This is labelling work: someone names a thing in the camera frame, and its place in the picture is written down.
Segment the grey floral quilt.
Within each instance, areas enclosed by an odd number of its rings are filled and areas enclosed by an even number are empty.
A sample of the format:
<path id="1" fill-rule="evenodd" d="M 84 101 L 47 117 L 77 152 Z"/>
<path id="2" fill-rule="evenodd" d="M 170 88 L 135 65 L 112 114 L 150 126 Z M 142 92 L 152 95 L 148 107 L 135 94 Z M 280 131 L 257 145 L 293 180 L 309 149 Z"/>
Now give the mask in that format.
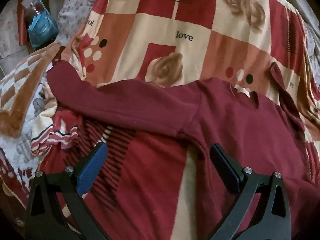
<path id="1" fill-rule="evenodd" d="M 72 36 L 88 18 L 94 2 L 95 0 L 64 0 L 57 18 L 59 34 L 56 42 L 67 46 Z"/>

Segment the red wooden chair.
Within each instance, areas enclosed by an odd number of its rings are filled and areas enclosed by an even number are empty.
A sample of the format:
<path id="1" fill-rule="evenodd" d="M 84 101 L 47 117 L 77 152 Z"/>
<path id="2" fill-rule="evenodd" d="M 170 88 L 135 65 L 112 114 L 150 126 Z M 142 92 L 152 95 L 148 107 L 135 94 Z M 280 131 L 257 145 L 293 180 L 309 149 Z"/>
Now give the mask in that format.
<path id="1" fill-rule="evenodd" d="M 27 28 L 24 20 L 23 0 L 18 0 L 17 3 L 17 25 L 18 25 L 18 42 L 20 46 L 27 44 Z"/>

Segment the red cream patchwork blanket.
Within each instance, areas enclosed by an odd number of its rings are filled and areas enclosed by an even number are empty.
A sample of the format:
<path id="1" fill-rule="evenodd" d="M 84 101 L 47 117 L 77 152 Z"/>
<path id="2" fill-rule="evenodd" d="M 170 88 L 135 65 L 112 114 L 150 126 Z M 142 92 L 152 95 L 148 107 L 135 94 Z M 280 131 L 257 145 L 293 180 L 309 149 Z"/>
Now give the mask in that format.
<path id="1" fill-rule="evenodd" d="M 279 103 L 276 64 L 303 122 L 309 171 L 319 186 L 319 85 L 310 46 L 306 23 L 286 0 L 97 0 L 53 66 L 68 62 L 95 88 L 124 80 L 167 88 L 215 77 L 238 93 Z M 53 173 L 97 142 L 107 145 L 85 203 L 112 239 L 204 238 L 191 143 L 84 116 L 58 102 L 48 81 L 45 89 L 50 126 L 33 139 L 33 153 L 44 154 L 41 168 Z M 319 239 L 319 213 L 300 231 L 302 239 Z"/>

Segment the brown white checkered blanket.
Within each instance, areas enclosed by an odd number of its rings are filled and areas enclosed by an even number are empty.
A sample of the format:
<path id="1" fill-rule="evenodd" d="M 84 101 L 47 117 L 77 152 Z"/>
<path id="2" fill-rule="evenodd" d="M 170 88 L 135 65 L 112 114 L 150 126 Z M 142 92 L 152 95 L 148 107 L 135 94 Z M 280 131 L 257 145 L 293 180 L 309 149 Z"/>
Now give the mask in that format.
<path id="1" fill-rule="evenodd" d="M 60 48 L 57 42 L 31 53 L 1 80 L 1 135 L 20 135 L 31 100 Z"/>

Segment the maroon long-sleeve sweater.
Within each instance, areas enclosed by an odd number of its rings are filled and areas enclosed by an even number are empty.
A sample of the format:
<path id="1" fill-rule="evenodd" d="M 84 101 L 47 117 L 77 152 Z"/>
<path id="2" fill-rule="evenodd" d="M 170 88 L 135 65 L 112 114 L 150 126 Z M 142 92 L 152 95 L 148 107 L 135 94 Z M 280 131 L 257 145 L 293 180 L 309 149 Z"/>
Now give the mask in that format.
<path id="1" fill-rule="evenodd" d="M 278 87 L 279 103 L 256 92 L 238 93 L 230 83 L 215 77 L 167 88 L 139 80 L 95 88 L 82 81 L 66 61 L 47 73 L 52 93 L 68 108 L 121 128 L 186 140 L 196 148 L 196 218 L 201 237 L 210 233 L 231 204 L 209 158 L 214 143 L 256 172 L 281 173 L 293 233 L 307 224 L 319 204 L 303 122 L 276 64 L 272 64 L 271 77 Z"/>

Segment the blue plastic bag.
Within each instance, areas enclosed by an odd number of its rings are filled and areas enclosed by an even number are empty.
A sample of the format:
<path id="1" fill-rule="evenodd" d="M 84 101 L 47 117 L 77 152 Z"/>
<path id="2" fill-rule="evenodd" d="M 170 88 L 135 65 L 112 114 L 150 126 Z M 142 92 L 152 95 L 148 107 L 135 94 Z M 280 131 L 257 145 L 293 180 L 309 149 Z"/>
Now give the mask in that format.
<path id="1" fill-rule="evenodd" d="M 53 20 L 48 10 L 45 9 L 42 13 L 33 17 L 28 27 L 28 33 L 31 46 L 34 49 L 39 49 L 49 41 L 55 40 L 59 30 L 57 23 Z"/>

